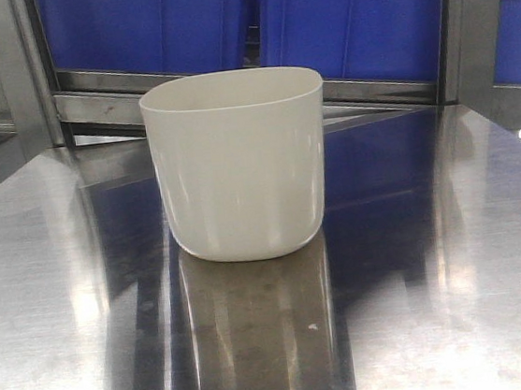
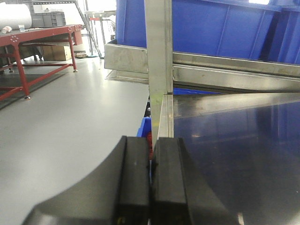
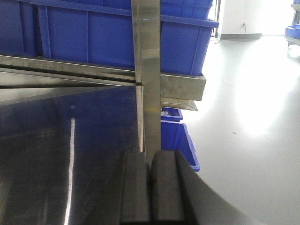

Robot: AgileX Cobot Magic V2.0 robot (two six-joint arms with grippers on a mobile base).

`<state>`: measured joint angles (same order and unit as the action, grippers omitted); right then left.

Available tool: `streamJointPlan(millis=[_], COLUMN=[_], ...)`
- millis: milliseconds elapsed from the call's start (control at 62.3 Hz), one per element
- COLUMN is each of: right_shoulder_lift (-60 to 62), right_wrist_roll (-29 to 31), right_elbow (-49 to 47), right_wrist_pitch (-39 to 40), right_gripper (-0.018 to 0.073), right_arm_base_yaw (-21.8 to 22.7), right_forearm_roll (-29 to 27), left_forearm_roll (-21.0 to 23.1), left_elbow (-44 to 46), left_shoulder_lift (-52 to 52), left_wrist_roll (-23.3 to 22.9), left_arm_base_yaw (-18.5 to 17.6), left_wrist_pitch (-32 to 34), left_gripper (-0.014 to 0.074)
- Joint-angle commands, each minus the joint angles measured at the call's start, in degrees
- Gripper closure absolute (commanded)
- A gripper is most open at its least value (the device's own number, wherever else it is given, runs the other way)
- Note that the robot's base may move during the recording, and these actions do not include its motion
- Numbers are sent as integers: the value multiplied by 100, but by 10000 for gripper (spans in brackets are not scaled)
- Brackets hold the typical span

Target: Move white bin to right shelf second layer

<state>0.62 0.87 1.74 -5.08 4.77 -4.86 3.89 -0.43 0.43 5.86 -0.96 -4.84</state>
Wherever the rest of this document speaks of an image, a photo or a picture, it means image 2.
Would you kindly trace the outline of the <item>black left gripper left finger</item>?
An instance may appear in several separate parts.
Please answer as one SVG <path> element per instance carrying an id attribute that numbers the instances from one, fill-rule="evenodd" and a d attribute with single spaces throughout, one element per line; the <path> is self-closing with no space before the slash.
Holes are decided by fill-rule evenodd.
<path id="1" fill-rule="evenodd" d="M 149 212 L 148 144 L 122 136 L 82 180 L 34 206 L 25 225 L 145 225 Z"/>

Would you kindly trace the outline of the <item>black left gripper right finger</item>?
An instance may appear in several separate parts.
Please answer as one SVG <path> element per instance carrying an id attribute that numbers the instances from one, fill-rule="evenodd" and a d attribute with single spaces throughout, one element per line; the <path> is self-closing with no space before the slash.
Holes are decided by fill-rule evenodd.
<path id="1" fill-rule="evenodd" d="M 152 161 L 153 225 L 237 225 L 181 138 L 159 138 Z"/>

